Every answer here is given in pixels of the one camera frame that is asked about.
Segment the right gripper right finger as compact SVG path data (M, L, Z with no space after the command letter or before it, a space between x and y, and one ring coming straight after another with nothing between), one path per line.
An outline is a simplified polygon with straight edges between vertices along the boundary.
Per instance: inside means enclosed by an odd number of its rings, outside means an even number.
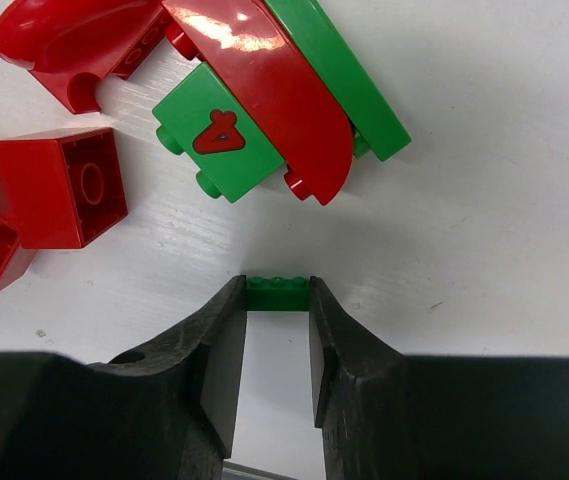
M569 358L409 355L310 282L330 479L569 479Z

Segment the red 2x2 brick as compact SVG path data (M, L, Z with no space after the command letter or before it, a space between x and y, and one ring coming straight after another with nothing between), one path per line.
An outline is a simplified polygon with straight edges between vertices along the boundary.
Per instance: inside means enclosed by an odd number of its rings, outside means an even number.
M82 249L128 215L110 127L1 139L0 180L28 249Z

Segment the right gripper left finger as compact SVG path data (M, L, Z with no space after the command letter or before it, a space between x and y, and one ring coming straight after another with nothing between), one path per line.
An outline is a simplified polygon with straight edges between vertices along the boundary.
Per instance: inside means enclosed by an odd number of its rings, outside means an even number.
M246 280L106 363L0 352L0 479L217 479L233 443Z

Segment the tiny green 1x3 brick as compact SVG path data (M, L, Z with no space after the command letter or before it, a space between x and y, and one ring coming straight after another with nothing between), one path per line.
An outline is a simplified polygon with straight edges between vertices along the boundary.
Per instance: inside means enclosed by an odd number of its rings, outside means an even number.
M306 277L250 277L246 281L246 309L251 312L307 312L310 279Z

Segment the red arch brick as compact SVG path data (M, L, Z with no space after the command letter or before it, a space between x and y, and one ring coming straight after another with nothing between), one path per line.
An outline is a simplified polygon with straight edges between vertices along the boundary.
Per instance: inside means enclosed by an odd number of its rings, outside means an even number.
M168 24L159 1L14 1L0 15L0 57L71 113L99 112L99 83L128 79Z

